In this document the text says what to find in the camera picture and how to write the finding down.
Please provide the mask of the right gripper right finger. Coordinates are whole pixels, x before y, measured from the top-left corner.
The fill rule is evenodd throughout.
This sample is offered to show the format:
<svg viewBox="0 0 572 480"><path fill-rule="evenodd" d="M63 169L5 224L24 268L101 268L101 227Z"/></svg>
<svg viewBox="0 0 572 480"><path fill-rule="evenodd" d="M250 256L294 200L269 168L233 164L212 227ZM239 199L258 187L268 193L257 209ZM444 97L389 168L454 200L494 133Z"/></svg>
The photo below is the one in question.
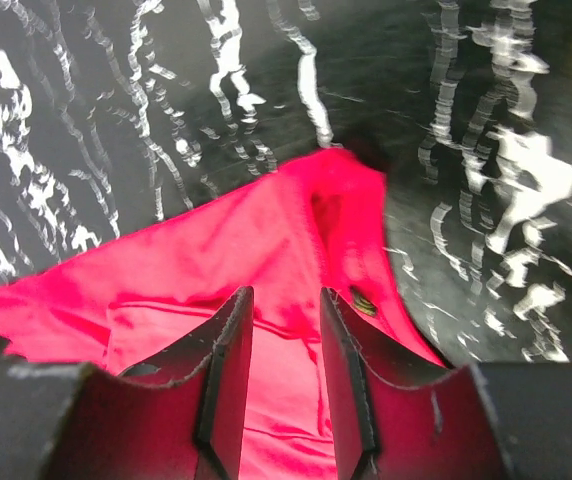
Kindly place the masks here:
<svg viewBox="0 0 572 480"><path fill-rule="evenodd" d="M572 479L572 364L437 366L321 292L342 479Z"/></svg>

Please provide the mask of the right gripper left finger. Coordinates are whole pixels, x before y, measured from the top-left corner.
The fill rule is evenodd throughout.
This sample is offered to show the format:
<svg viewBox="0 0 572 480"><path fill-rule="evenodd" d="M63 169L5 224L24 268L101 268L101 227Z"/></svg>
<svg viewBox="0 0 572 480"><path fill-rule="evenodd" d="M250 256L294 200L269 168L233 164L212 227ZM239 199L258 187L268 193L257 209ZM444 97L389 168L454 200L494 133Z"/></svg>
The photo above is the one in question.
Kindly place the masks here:
<svg viewBox="0 0 572 480"><path fill-rule="evenodd" d="M112 375L0 360L0 479L235 479L254 293Z"/></svg>

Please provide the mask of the red polo shirt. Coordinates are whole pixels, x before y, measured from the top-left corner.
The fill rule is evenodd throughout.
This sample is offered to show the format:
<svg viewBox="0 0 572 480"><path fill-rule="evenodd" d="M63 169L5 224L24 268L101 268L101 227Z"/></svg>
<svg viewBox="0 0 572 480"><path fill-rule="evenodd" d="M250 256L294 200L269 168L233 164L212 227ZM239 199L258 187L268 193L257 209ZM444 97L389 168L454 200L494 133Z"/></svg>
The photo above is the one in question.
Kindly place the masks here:
<svg viewBox="0 0 572 480"><path fill-rule="evenodd" d="M33 361L112 373L169 345L241 286L254 332L241 454L245 479L337 475L320 291L435 361L407 315L384 248L385 177L330 149L207 205L0 287L0 335Z"/></svg>

